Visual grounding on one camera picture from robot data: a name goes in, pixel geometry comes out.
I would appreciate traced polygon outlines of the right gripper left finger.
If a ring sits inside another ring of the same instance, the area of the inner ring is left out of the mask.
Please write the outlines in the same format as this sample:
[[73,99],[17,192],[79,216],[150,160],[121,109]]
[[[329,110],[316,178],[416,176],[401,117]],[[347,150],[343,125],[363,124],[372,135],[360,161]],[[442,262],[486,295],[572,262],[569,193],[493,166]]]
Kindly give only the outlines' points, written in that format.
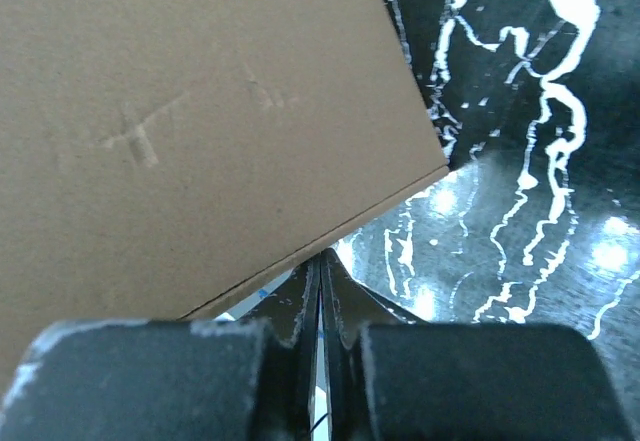
[[312,258],[245,316],[265,323],[253,440],[311,438],[319,311],[319,261]]

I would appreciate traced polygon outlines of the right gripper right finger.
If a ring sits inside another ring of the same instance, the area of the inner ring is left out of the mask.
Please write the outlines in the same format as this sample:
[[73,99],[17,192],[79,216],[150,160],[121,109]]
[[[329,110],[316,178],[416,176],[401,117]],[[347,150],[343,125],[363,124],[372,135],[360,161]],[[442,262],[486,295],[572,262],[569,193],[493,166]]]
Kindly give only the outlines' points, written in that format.
[[320,293],[329,435],[371,440],[359,336],[367,324],[417,324],[420,318],[355,281],[332,248],[322,251]]

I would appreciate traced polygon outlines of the brown cardboard box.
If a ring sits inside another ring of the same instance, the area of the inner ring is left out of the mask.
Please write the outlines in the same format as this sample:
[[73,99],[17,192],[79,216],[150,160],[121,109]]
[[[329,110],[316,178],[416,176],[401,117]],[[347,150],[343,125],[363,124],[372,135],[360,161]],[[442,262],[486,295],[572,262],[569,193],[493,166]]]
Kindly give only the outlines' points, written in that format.
[[445,176],[382,0],[1,0],[1,381],[192,317]]

